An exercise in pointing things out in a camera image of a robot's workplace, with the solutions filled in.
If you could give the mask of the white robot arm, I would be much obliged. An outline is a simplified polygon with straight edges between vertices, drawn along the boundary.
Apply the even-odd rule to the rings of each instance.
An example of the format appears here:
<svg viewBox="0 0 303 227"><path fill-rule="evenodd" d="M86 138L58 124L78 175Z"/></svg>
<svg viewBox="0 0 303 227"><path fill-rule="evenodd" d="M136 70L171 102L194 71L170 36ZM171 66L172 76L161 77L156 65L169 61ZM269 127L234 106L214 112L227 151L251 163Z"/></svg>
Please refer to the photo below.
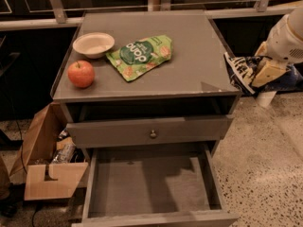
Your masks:
<svg viewBox="0 0 303 227"><path fill-rule="evenodd" d="M264 56L252 81L261 87L280 78L289 64L303 62L303 7L284 15L259 46L256 56Z"/></svg>

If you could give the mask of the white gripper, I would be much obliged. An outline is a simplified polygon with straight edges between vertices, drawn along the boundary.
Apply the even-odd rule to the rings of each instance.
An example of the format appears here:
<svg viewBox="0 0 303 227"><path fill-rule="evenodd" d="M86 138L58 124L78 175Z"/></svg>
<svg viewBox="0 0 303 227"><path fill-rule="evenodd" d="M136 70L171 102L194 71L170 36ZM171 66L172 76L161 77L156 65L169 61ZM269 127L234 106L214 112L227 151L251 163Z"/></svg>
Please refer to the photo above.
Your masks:
<svg viewBox="0 0 303 227"><path fill-rule="evenodd" d="M303 62L303 14L284 15L272 27L255 55L268 55L273 59L263 62L257 71L252 81L252 86L257 88L283 76L288 71L287 62Z"/></svg>

